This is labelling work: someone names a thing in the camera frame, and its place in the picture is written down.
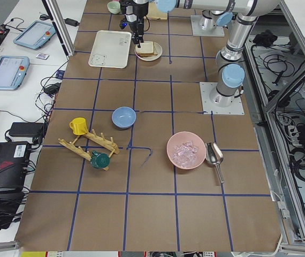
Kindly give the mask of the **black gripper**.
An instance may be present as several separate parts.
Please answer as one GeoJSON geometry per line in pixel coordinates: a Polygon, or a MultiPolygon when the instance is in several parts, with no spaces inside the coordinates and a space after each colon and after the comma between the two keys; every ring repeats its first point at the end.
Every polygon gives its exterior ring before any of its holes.
{"type": "Polygon", "coordinates": [[[148,14],[148,0],[125,1],[127,22],[131,25],[132,41],[141,47],[144,42],[144,17],[148,14]]]}

